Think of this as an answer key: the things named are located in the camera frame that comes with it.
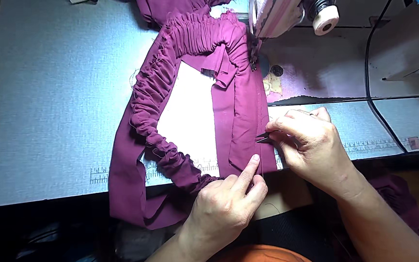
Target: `purple fabric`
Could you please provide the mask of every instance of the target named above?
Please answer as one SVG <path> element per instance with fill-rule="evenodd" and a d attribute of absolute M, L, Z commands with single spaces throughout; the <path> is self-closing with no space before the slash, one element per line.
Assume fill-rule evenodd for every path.
<path fill-rule="evenodd" d="M 143 2 L 148 3 L 150 12 L 142 10 Z M 153 18 L 156 12 L 151 7 L 158 2 L 159 7 L 166 6 L 161 1 L 138 1 L 142 14 L 152 14 Z M 180 14 L 190 8 L 184 3 L 183 8 L 180 6 L 170 14 L 164 10 L 165 20 L 161 16 L 156 20 L 166 24 L 137 75 L 129 106 L 115 136 L 109 170 L 111 216 L 148 229 L 175 224 L 186 218 L 188 212 L 182 209 L 184 200 L 172 194 L 146 198 L 146 172 L 138 160 L 145 147 L 160 157 L 158 166 L 166 177 L 187 193 L 196 195 L 209 182 L 219 179 L 201 175 L 190 156 L 178 152 L 176 145 L 168 143 L 156 130 L 181 59 L 198 70 L 215 73 L 217 82 L 211 94 L 221 178 L 232 173 L 240 175 L 255 153 L 262 157 L 258 172 L 276 170 L 273 147 L 255 144 L 255 136 L 264 132 L 269 118 L 261 73 L 252 72 L 249 66 L 245 25 L 231 13 L 220 19 L 210 17 L 208 6 Z"/>
<path fill-rule="evenodd" d="M 419 236 L 419 208 L 405 179 L 386 175 L 369 180 L 386 203 Z"/>

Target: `sewing machine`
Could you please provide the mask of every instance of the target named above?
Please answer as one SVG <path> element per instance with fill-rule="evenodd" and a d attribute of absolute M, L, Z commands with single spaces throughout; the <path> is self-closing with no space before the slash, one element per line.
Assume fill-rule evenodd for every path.
<path fill-rule="evenodd" d="M 369 28 L 385 5 L 386 1 L 338 0 L 336 5 L 335 0 L 250 0 L 250 62 L 253 70 L 258 66 L 263 72 L 268 103 L 366 98 L 364 51 Z M 375 11 L 367 10 L 370 6 Z M 419 4 L 405 7 L 393 0 L 389 6 L 367 55 L 370 93 L 374 99 L 419 97 Z M 342 18 L 336 27 L 338 8 Z M 355 25 L 358 16 L 362 22 Z M 299 97 L 307 100 L 291 99 Z"/>
<path fill-rule="evenodd" d="M 300 24 L 305 17 L 313 23 L 316 35 L 329 33 L 339 22 L 335 0 L 250 0 L 249 30 L 251 34 L 252 69 L 262 42 L 275 38 Z"/>

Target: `black cable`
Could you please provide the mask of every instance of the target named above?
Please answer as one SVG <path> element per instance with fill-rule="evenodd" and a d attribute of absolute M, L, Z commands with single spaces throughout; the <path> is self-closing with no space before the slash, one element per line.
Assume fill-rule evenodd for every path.
<path fill-rule="evenodd" d="M 368 41 L 366 42 L 366 52 L 365 52 L 365 57 L 364 57 L 364 85 L 365 85 L 365 91 L 366 91 L 366 99 L 367 99 L 367 102 L 368 102 L 368 106 L 370 107 L 370 109 L 373 112 L 373 114 L 378 118 L 378 120 L 381 122 L 381 124 L 383 125 L 383 127 L 386 129 L 386 131 L 392 137 L 392 139 L 394 140 L 395 144 L 397 144 L 397 146 L 400 148 L 400 150 L 403 151 L 403 153 L 400 154 L 400 155 L 419 154 L 419 151 L 415 151 L 415 152 L 408 152 L 407 151 L 407 149 L 404 147 L 404 145 L 402 144 L 402 142 L 400 142 L 400 140 L 397 137 L 397 135 L 394 133 L 394 130 L 392 130 L 391 126 L 387 123 L 387 121 L 381 115 L 381 113 L 379 112 L 379 110 L 376 108 L 376 105 L 374 104 L 374 101 L 371 98 L 371 92 L 370 92 L 370 75 L 369 75 L 369 65 L 368 65 L 368 63 L 369 63 L 369 55 L 370 55 L 371 38 L 372 38 L 373 33 L 375 32 L 376 28 L 378 27 L 379 22 L 381 22 L 384 14 L 386 13 L 387 8 L 389 7 L 391 1 L 392 0 L 388 0 L 387 1 L 386 6 L 384 6 L 384 9 L 381 12 L 381 15 L 379 16 L 378 20 L 376 20 L 375 25 L 371 29 L 371 33 L 368 36 Z"/>

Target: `finger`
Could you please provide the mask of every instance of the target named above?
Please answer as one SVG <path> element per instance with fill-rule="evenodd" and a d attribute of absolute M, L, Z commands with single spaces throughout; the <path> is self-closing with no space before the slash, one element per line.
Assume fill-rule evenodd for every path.
<path fill-rule="evenodd" d="M 285 116 L 294 119 L 311 120 L 310 113 L 303 110 L 289 110 Z"/>
<path fill-rule="evenodd" d="M 297 150 L 297 145 L 291 138 L 281 132 L 273 132 L 269 135 L 269 138 L 279 143 L 279 146 L 284 153 L 285 162 L 288 166 L 297 163 L 300 155 Z"/>
<path fill-rule="evenodd" d="M 226 188 L 232 188 L 232 186 L 234 185 L 234 183 L 237 181 L 237 176 L 232 174 L 229 175 L 228 177 L 226 177 L 222 183 L 223 187 Z"/>
<path fill-rule="evenodd" d="M 223 182 L 224 182 L 223 180 L 216 180 L 207 184 L 205 188 L 218 188 L 222 185 Z"/>
<path fill-rule="evenodd" d="M 308 117 L 303 113 L 300 113 L 300 112 L 297 112 L 297 113 L 303 115 L 304 117 Z M 266 132 L 273 132 L 277 130 L 281 130 L 282 132 L 288 135 L 294 136 L 298 139 L 300 143 L 306 144 L 305 134 L 307 134 L 309 130 L 308 130 L 308 126 L 305 125 L 304 120 L 281 116 L 266 124 L 266 128 L 265 128 Z"/>
<path fill-rule="evenodd" d="M 260 175 L 253 177 L 253 184 L 253 187 L 245 196 L 245 201 L 247 201 L 250 211 L 255 212 L 265 199 L 268 193 L 268 186 L 266 185 L 265 179 Z"/>
<path fill-rule="evenodd" d="M 327 112 L 327 110 L 326 110 L 326 108 L 325 107 L 320 107 L 320 108 L 318 108 L 318 109 L 316 109 L 317 111 L 318 111 L 318 117 L 319 118 L 321 118 L 321 119 L 323 119 L 323 120 L 326 120 L 327 122 L 330 122 L 330 115 L 329 115 L 329 113 Z"/>
<path fill-rule="evenodd" d="M 255 172 L 257 171 L 259 164 L 260 156 L 256 154 L 253 155 L 245 169 L 237 178 L 237 181 L 234 183 L 234 186 L 232 186 L 231 190 L 245 194 L 245 192 L 247 192 L 248 186 L 251 183 L 251 180 L 253 179 L 253 176 L 255 175 Z"/>
<path fill-rule="evenodd" d="M 308 115 L 308 116 L 310 116 L 310 117 L 312 117 L 312 118 L 314 118 L 314 119 L 319 119 L 319 120 L 323 120 L 323 119 L 321 119 L 321 118 L 319 118 L 318 117 L 318 112 L 317 111 L 315 111 L 315 110 L 312 110 L 312 111 L 310 111 L 310 112 L 307 112 L 307 111 L 303 111 L 303 110 L 297 110 L 297 111 L 299 111 L 299 112 L 301 112 L 301 113 L 304 113 L 304 114 L 306 114 L 306 115 Z"/>

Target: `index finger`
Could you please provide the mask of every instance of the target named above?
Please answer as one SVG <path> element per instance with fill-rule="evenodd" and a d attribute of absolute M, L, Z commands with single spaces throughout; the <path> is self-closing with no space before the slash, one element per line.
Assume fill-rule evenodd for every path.
<path fill-rule="evenodd" d="M 302 137 L 302 134 L 308 132 L 307 128 L 308 127 L 305 125 L 305 123 L 299 119 L 280 116 L 267 123 L 265 131 L 272 132 L 281 130 L 282 132 L 299 139 L 300 137 Z"/>
<path fill-rule="evenodd" d="M 310 111 L 310 113 L 313 113 L 313 114 L 315 114 L 315 116 L 317 116 L 317 117 L 319 117 L 323 120 L 326 120 L 327 122 L 330 122 L 330 115 L 327 112 L 326 108 L 323 107 L 323 106 L 320 107 L 320 108 L 317 108 L 315 110 Z"/>
<path fill-rule="evenodd" d="M 237 181 L 232 186 L 232 191 L 238 191 L 242 194 L 245 194 L 247 192 L 247 188 L 250 185 L 253 176 L 255 175 L 255 172 L 257 171 L 258 165 L 260 163 L 260 156 L 259 155 L 253 155 L 248 162 L 245 169 L 242 171 L 240 176 L 237 178 Z"/>

